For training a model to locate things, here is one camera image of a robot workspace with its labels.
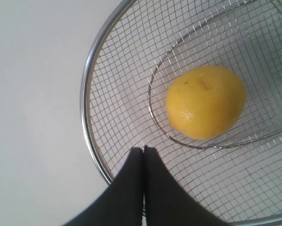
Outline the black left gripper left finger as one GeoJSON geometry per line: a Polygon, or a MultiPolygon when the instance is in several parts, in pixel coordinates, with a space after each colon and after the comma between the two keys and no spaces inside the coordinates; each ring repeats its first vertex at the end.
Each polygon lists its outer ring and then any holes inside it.
{"type": "Polygon", "coordinates": [[[143,151],[130,149],[107,189],[66,226],[140,226],[144,193],[143,151]]]}

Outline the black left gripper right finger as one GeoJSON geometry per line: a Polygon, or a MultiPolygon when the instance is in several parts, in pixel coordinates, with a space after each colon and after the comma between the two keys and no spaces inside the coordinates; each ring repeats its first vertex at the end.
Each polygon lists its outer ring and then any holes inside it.
{"type": "Polygon", "coordinates": [[[145,215],[148,226],[224,226],[197,203],[167,170],[157,150],[144,148],[145,215]]]}

